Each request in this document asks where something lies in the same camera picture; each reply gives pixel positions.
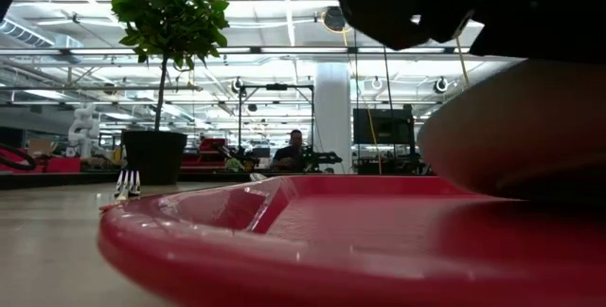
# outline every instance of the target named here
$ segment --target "tree trunk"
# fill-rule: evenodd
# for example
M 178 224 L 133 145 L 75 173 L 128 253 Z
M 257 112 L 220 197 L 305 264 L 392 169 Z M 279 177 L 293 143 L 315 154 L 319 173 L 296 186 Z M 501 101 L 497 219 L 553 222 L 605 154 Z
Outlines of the tree trunk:
M 162 117 L 162 104 L 164 103 L 164 82 L 167 79 L 167 64 L 169 63 L 169 57 L 164 55 L 162 59 L 162 77 L 160 79 L 160 90 L 158 91 L 158 105 L 155 111 L 155 124 L 153 125 L 154 131 L 160 131 L 160 118 Z

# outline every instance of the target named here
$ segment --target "white pillar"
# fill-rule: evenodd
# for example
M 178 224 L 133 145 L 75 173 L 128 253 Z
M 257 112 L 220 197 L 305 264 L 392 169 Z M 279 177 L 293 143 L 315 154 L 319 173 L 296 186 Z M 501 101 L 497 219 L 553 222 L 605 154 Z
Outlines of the white pillar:
M 352 173 L 351 168 L 351 101 L 347 63 L 319 63 L 315 75 L 314 148 L 318 152 L 335 152 L 343 163 L 332 167 L 335 173 Z

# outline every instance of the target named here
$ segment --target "black plant pot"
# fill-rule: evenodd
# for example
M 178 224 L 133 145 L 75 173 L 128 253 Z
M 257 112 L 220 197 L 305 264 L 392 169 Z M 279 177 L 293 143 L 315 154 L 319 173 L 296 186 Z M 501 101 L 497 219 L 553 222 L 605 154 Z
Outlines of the black plant pot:
M 129 168 L 138 170 L 141 185 L 176 184 L 187 136 L 173 132 L 124 132 Z

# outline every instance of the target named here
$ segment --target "table surface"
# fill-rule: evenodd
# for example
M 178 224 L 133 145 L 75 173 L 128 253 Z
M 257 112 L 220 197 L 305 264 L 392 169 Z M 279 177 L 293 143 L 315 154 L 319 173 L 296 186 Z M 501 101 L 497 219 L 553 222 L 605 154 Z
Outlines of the table surface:
M 143 194 L 226 183 L 143 188 Z M 98 208 L 115 184 L 0 191 L 0 306 L 169 306 L 121 277 L 97 251 Z

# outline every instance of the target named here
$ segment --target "red plastic tray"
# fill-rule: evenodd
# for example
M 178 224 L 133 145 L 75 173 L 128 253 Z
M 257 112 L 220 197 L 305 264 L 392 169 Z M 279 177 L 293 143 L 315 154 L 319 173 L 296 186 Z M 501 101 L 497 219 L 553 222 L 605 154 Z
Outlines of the red plastic tray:
M 183 305 L 606 303 L 600 208 L 430 177 L 279 177 L 135 200 L 103 214 L 98 246 Z

